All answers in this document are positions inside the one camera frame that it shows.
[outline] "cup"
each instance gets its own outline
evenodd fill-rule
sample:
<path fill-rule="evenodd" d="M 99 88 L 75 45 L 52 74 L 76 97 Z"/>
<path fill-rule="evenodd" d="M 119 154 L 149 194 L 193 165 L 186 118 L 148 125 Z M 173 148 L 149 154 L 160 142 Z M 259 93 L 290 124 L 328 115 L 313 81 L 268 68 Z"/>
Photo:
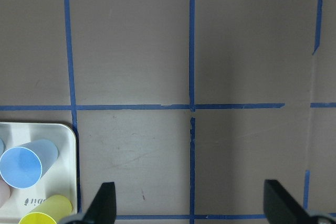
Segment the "cup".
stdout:
<path fill-rule="evenodd" d="M 70 200 L 63 195 L 53 195 L 23 216 L 19 224 L 56 224 L 71 212 Z"/>
<path fill-rule="evenodd" d="M 4 152 L 5 145 L 2 139 L 0 138 L 0 155 Z"/>
<path fill-rule="evenodd" d="M 0 158 L 0 175 L 14 188 L 35 185 L 58 157 L 57 147 L 50 140 L 35 140 L 10 148 Z"/>
<path fill-rule="evenodd" d="M 11 191 L 6 182 L 0 179 L 0 208 L 8 201 Z"/>

